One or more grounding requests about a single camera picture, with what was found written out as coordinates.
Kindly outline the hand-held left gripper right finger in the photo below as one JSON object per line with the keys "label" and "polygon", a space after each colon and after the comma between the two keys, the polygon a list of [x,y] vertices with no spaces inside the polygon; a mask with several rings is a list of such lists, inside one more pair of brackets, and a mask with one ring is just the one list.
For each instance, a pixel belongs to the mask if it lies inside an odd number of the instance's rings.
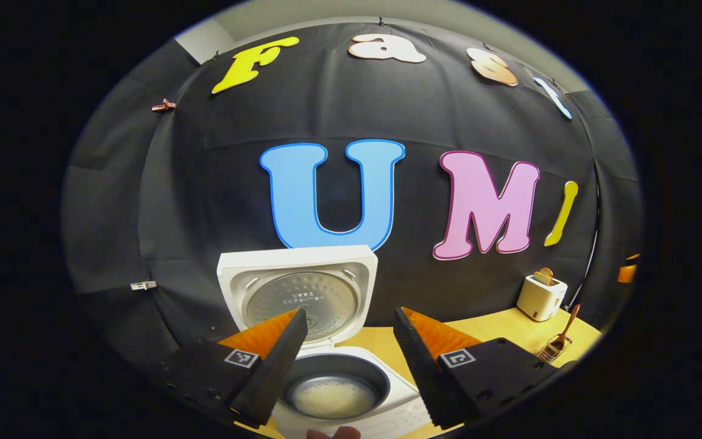
{"label": "hand-held left gripper right finger", "polygon": [[393,331],[432,423],[442,430],[486,421],[558,372],[516,343],[480,341],[406,307]]}

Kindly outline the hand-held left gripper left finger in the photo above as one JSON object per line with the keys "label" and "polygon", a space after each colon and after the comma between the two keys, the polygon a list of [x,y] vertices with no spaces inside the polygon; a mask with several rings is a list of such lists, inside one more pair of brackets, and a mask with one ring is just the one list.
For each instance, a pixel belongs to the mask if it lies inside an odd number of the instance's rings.
{"label": "hand-held left gripper left finger", "polygon": [[230,337],[207,337],[161,361],[161,388],[215,419],[268,423],[308,334],[297,308]]}

